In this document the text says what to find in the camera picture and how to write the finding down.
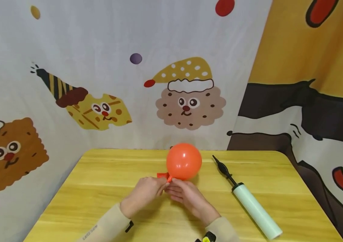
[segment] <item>orange balloon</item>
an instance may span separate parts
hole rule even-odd
[[[166,167],[171,178],[189,180],[197,175],[202,165],[200,151],[191,144],[174,145],[167,154]]]

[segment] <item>tabletop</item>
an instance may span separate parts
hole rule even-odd
[[[166,172],[167,150],[109,150],[86,152],[34,225],[24,242],[73,242],[118,203],[145,176]],[[192,182],[227,217],[241,241],[266,241],[231,193],[232,186],[212,159],[225,163],[233,178],[243,182],[283,234],[281,242],[343,240],[285,155],[276,151],[201,151],[202,168]],[[133,217],[134,226],[116,241],[193,242],[204,228],[167,194]]]

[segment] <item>beige sleeve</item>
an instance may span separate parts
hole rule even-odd
[[[109,242],[121,231],[127,229],[130,219],[120,211],[119,203],[106,212],[98,223],[76,242]]]
[[[228,219],[219,217],[205,228],[208,232],[212,232],[216,236],[216,242],[239,242],[239,238],[235,229],[232,227]]]

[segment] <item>curtain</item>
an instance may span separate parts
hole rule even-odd
[[[286,155],[343,237],[343,0],[273,1],[227,135]]]
[[[270,6],[0,0],[0,241],[91,148],[225,150]]]

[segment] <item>forearm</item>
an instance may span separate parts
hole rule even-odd
[[[208,202],[207,206],[201,209],[200,219],[207,232],[216,236],[216,242],[238,242],[239,238],[230,222],[221,217],[219,212]]]
[[[120,211],[120,205],[115,204],[106,212],[95,226],[76,242],[109,242],[121,231],[127,229],[130,219]]]
[[[239,242],[235,229],[225,217],[219,217],[209,224],[205,230],[216,236],[216,242]]]

